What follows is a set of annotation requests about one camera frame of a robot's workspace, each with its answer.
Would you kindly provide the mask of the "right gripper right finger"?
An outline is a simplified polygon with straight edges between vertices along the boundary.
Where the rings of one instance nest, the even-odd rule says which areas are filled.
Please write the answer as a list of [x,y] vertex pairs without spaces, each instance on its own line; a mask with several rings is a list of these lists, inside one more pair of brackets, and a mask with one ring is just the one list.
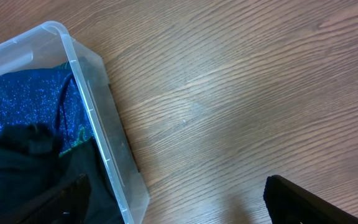
[[280,175],[267,177],[263,194],[272,224],[358,224],[358,218]]

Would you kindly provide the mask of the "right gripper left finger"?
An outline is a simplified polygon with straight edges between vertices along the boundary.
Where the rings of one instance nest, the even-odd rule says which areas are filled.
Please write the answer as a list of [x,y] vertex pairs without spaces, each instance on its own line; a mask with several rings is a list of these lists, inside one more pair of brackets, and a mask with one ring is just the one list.
[[0,223],[83,223],[91,193],[87,175],[62,182],[0,217]]

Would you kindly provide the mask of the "black cloth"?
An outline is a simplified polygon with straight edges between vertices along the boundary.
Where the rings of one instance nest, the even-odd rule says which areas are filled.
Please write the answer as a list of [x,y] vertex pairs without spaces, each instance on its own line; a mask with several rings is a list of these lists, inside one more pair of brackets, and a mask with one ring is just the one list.
[[80,174],[88,176],[91,186],[85,223],[123,223],[93,138],[63,155],[51,144],[38,145],[34,152],[23,143],[0,139],[0,215]]

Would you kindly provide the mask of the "blue sequin fabric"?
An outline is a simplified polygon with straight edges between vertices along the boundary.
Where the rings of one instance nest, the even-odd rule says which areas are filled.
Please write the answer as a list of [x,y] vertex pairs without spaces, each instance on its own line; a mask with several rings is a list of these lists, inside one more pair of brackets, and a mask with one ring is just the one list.
[[68,62],[0,76],[0,134],[8,125],[37,123],[61,135],[62,152],[94,136]]

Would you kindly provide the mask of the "black sock garment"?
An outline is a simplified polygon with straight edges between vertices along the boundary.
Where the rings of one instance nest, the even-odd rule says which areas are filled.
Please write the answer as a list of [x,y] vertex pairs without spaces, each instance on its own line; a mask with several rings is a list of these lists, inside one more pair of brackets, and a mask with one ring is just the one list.
[[12,124],[0,133],[0,148],[30,155],[58,154],[63,138],[43,123]]

